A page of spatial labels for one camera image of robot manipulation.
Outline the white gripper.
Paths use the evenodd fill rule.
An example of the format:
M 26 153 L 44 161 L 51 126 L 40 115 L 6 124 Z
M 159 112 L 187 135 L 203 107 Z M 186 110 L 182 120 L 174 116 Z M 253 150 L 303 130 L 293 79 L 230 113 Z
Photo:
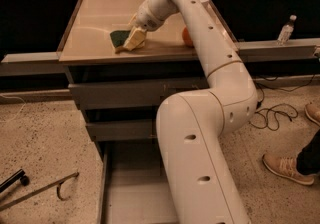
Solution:
M 129 51 L 143 47 L 147 31 L 154 32 L 163 24 L 164 19 L 159 16 L 156 6 L 151 0 L 145 0 L 129 21 L 129 27 L 133 28 L 123 47 Z

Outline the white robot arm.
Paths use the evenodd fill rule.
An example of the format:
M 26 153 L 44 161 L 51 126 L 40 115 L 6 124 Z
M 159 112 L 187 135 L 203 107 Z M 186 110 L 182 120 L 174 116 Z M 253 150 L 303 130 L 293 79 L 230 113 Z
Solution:
M 208 82 L 202 90 L 166 98 L 156 130 L 180 224 L 251 224 L 219 139 L 253 116 L 255 85 L 232 45 L 200 0 L 146 0 L 132 20 L 125 48 L 140 46 L 180 13 Z

